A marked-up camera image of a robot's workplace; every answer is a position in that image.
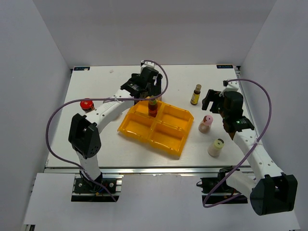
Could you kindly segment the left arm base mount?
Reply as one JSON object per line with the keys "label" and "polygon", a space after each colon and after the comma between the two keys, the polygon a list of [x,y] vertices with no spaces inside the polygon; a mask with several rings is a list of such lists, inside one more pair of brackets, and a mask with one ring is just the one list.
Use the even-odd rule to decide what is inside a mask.
{"label": "left arm base mount", "polygon": [[119,199],[122,179],[120,177],[103,176],[99,186],[81,176],[75,176],[73,189],[71,194],[71,202],[97,202],[97,203],[113,203]]}

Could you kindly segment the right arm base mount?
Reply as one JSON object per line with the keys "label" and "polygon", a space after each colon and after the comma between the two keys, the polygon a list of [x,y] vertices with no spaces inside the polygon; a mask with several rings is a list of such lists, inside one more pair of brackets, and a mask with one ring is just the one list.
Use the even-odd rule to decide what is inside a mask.
{"label": "right arm base mount", "polygon": [[[231,170],[233,166],[225,167],[219,170],[216,177],[203,177],[196,183],[196,186],[202,189],[202,201],[205,200],[209,192],[214,188]],[[223,182],[208,198],[205,205],[210,206],[220,202],[224,202],[229,198],[238,195],[239,192]],[[244,195],[224,202],[224,204],[247,204],[248,200]]]}

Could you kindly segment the red-capped chili sauce jar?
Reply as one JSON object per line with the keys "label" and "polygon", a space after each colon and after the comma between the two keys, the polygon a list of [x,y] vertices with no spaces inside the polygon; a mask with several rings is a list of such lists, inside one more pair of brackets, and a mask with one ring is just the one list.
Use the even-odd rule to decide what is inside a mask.
{"label": "red-capped chili sauce jar", "polygon": [[94,102],[92,100],[82,100],[79,105],[85,113],[95,110]]}

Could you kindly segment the pink-capped spice shaker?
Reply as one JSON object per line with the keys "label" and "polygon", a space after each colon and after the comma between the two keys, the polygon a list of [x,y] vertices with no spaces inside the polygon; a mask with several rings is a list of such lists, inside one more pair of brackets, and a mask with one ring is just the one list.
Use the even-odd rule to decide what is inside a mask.
{"label": "pink-capped spice shaker", "polygon": [[199,124],[199,131],[206,134],[210,131],[211,125],[213,123],[213,117],[211,115],[205,115],[201,123]]}

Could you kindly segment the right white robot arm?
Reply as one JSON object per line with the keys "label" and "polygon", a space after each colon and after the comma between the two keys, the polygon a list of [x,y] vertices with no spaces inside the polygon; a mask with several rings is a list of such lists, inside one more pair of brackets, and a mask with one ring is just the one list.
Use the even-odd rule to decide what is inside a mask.
{"label": "right white robot arm", "polygon": [[209,90],[202,100],[202,110],[222,117],[225,131],[243,152],[255,175],[251,179],[239,167],[222,168],[211,191],[234,189],[248,199],[259,216],[292,211],[298,182],[294,175],[285,174],[257,141],[255,127],[243,115],[243,103],[242,94],[236,91]]}

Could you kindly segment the red sauce bottle yellow cap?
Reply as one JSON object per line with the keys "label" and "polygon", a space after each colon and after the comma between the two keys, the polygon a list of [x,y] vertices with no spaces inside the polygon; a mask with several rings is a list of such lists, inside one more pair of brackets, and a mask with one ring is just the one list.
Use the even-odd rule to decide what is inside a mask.
{"label": "red sauce bottle yellow cap", "polygon": [[156,117],[158,112],[157,99],[154,98],[148,101],[148,115],[151,117]]}

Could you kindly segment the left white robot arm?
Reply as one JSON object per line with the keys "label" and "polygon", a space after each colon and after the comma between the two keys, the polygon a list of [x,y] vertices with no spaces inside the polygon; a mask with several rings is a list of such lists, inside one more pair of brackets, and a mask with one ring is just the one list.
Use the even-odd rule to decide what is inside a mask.
{"label": "left white robot arm", "polygon": [[141,99],[161,94],[162,75],[152,67],[145,66],[141,72],[133,73],[110,99],[103,100],[102,105],[73,116],[68,141],[76,151],[85,186],[91,192],[97,192],[102,186],[102,174],[98,165],[97,153],[102,143],[100,133],[123,111],[131,108]]}

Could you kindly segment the yellow-capped white spice shaker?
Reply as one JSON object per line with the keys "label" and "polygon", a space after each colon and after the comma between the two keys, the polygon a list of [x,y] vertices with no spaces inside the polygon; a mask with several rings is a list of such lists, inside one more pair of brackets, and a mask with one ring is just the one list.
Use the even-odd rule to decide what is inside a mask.
{"label": "yellow-capped white spice shaker", "polygon": [[223,139],[216,139],[208,147],[207,152],[212,157],[218,157],[220,155],[223,147],[224,147],[224,140]]}

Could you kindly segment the small brown yellow-label bottle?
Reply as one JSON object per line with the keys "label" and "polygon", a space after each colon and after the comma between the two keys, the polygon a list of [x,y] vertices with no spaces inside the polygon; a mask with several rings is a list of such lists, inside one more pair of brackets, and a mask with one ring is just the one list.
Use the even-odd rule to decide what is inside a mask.
{"label": "small brown yellow-label bottle", "polygon": [[196,87],[194,89],[194,92],[192,94],[191,100],[190,100],[190,103],[192,105],[197,105],[198,104],[200,93],[201,93],[201,88],[202,88],[202,85],[200,85],[200,84],[196,85]]}

